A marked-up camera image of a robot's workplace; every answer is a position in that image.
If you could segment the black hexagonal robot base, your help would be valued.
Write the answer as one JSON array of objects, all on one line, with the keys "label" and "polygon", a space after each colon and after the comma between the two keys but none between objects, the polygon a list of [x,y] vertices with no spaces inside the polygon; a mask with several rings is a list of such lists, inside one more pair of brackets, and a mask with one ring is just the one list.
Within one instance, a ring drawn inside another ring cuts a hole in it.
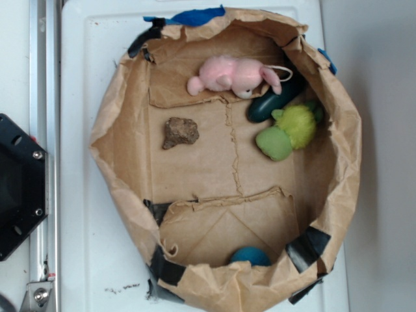
[{"label": "black hexagonal robot base", "polygon": [[47,215],[47,152],[1,114],[1,260],[7,260]]}]

